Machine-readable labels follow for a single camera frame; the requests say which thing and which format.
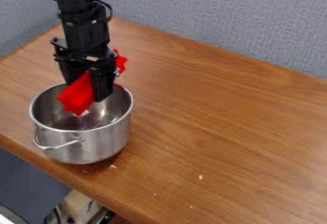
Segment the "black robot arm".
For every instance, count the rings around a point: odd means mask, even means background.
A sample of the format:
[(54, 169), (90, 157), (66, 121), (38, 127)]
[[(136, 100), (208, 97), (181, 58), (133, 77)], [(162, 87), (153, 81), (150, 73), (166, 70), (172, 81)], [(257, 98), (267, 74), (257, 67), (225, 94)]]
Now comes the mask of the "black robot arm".
[(50, 44), (64, 81), (70, 85), (88, 72), (92, 97), (102, 101), (113, 92), (114, 58), (108, 48), (108, 21), (112, 7), (102, 0), (53, 0), (64, 37), (53, 37)]

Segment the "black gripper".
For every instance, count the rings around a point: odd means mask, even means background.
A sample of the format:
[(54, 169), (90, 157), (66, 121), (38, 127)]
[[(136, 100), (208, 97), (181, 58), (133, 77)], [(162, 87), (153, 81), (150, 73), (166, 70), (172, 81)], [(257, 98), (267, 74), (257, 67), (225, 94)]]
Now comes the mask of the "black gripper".
[(105, 11), (60, 11), (62, 38), (53, 38), (54, 60), (70, 85), (89, 69), (94, 102), (113, 91), (116, 66), (109, 62), (109, 32)]

